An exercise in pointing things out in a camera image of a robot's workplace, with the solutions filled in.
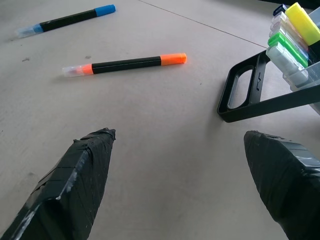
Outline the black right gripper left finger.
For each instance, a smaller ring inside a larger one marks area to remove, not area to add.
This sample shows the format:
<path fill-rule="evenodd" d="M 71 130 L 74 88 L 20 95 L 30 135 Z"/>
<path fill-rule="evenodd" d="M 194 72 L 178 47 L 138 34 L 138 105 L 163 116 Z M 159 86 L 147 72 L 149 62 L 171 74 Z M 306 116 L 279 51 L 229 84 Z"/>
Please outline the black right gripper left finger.
<path fill-rule="evenodd" d="M 75 139 L 0 240 L 87 240 L 102 202 L 115 129 Z"/>

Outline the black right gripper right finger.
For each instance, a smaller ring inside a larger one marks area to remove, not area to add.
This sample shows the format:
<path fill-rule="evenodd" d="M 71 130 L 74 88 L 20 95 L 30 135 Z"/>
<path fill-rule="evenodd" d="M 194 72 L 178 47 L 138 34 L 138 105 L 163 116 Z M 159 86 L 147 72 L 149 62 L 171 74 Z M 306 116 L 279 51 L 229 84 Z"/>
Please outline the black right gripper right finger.
<path fill-rule="evenodd" d="M 320 159 L 285 138 L 247 131 L 244 148 L 259 196 L 289 240 L 320 240 Z"/>

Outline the clear plastic holder tray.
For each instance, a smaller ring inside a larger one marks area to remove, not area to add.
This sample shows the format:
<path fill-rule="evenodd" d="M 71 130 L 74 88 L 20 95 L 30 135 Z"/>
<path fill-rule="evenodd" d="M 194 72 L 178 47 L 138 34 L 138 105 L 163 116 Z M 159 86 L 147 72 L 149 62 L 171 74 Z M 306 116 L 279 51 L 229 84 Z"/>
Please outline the clear plastic holder tray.
<path fill-rule="evenodd" d="M 320 61 L 289 76 L 283 74 L 282 78 L 289 84 L 292 92 L 320 86 Z"/>

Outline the grey highlighter marker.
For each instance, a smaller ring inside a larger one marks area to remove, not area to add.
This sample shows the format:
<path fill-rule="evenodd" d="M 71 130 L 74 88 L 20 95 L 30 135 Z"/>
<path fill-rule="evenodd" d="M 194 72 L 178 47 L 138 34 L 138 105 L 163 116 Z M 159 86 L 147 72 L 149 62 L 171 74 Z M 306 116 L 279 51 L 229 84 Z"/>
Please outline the grey highlighter marker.
<path fill-rule="evenodd" d="M 299 88 L 309 80 L 308 71 L 279 42 L 266 50 L 266 55 L 283 73 L 283 78 L 292 86 Z"/>

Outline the orange highlighter marker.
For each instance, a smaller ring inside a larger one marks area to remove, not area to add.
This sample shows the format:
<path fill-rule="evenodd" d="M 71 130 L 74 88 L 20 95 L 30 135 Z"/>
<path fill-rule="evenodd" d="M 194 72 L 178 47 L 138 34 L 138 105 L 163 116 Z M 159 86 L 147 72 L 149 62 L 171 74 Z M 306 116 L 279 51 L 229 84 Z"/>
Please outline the orange highlighter marker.
<path fill-rule="evenodd" d="M 185 53 L 174 53 L 153 57 L 68 66 L 64 67 L 62 72 L 65 77 L 79 77 L 148 67 L 185 64 L 186 62 L 187 55 Z"/>

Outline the black plastic tray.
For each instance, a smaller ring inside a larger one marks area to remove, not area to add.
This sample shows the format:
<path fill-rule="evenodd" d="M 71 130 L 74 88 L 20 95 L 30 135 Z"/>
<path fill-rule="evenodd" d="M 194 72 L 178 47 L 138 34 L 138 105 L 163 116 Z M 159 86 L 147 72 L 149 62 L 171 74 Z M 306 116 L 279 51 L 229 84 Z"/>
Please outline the black plastic tray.
<path fill-rule="evenodd" d="M 320 30 L 320 7 L 308 15 Z M 231 68 L 217 108 L 218 115 L 225 122 L 232 123 L 304 105 L 310 105 L 320 115 L 320 85 L 261 100 L 266 65 L 268 62 L 272 62 L 266 55 L 266 51 Z M 320 41 L 308 45 L 308 57 L 308 67 L 320 61 Z M 239 78 L 246 71 L 252 73 L 245 100 L 240 106 L 232 107 Z"/>

